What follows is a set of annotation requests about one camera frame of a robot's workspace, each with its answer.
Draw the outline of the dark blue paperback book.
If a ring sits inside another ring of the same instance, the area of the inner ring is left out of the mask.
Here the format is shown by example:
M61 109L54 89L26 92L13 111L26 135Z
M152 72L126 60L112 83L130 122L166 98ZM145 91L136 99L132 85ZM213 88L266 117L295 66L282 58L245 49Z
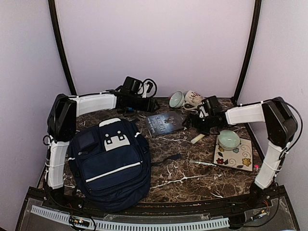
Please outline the dark blue paperback book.
M184 115L180 111L169 111L162 114L151 115L145 118L145 124L151 137L167 135L183 130Z

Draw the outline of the navy blue student backpack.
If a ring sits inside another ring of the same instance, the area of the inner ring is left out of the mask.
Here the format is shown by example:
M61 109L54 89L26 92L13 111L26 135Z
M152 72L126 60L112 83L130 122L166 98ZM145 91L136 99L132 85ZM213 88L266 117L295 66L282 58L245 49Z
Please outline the navy blue student backpack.
M111 118L78 132L68 147L68 163L77 188L105 212L135 206L150 190L148 141L135 121Z

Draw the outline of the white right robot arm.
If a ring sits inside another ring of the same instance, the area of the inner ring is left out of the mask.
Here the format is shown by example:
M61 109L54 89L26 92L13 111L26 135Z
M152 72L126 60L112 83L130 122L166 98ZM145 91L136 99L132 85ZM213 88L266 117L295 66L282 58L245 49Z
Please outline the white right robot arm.
M268 188L281 170L281 162L296 144L295 134L302 133L303 121L297 121L297 110L282 97L241 104L224 110L216 96L202 100L196 113L189 113L182 125L196 128L201 134L209 134L212 128L224 128L244 123L264 122L268 134L268 148L254 184Z

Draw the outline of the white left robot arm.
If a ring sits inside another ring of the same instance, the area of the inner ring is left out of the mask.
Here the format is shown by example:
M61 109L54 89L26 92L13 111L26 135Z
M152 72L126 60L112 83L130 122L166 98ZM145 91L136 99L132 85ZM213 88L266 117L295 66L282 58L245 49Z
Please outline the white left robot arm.
M49 188L57 190L64 186L65 155L76 133L77 117L101 110L126 108L153 113L160 109L160 105L154 97L143 98L116 90L83 96L67 96L63 93L56 96L47 119L50 153L46 157L45 181Z

